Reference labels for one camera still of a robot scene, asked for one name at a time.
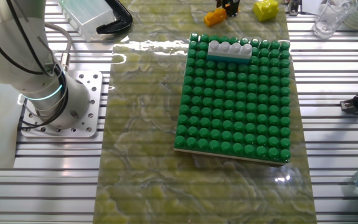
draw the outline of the marble-patterned mat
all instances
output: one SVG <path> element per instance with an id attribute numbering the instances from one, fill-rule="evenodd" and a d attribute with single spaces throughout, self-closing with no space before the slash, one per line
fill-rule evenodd
<path id="1" fill-rule="evenodd" d="M 293 68 L 289 164 L 173 151 L 190 33 L 288 40 L 283 8 L 260 23 L 242 0 L 208 28 L 214 0 L 121 2 L 134 22 L 113 48 L 94 223 L 316 223 Z"/>

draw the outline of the white lego brick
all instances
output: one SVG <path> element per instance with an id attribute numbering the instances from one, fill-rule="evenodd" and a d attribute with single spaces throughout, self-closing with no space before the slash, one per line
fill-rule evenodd
<path id="1" fill-rule="evenodd" d="M 239 59 L 250 59 L 252 56 L 252 46 L 245 44 L 241 46 L 239 43 L 230 45 L 228 42 L 222 42 L 221 44 L 213 40 L 209 43 L 208 55 L 219 57 L 231 57 Z"/>

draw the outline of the metal rail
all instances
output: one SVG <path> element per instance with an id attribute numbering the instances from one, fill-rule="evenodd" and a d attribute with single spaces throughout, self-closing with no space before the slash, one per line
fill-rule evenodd
<path id="1" fill-rule="evenodd" d="M 314 16 L 288 17 L 304 136 L 318 222 L 358 223 L 358 116 L 343 114 L 339 101 L 358 93 L 358 31 L 341 29 L 329 40 L 311 32 Z M 112 42 L 85 42 L 47 1 L 46 21 L 73 36 L 72 70 L 99 70 L 103 96 L 99 135 L 88 140 L 30 142 L 18 139 L 14 169 L 0 170 L 0 224 L 90 224 L 103 137 Z M 47 31 L 53 50 L 65 37 Z"/>

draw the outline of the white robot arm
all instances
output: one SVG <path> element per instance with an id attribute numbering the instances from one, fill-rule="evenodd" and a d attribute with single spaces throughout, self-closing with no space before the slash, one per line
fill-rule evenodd
<path id="1" fill-rule="evenodd" d="M 48 48 L 44 9 L 45 0 L 0 0 L 0 83 L 22 93 L 43 121 L 25 127 L 64 129 L 87 112 L 89 93 Z"/>

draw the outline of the black toy piece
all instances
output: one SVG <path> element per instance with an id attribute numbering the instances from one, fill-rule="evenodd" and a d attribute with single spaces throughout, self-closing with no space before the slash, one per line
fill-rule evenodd
<path id="1" fill-rule="evenodd" d="M 131 26 L 133 18 L 119 0 L 105 0 L 112 8 L 116 21 L 97 27 L 97 34 L 116 34 Z"/>
<path id="2" fill-rule="evenodd" d="M 216 0 L 216 7 L 224 8 L 228 17 L 235 17 L 238 13 L 240 0 Z"/>

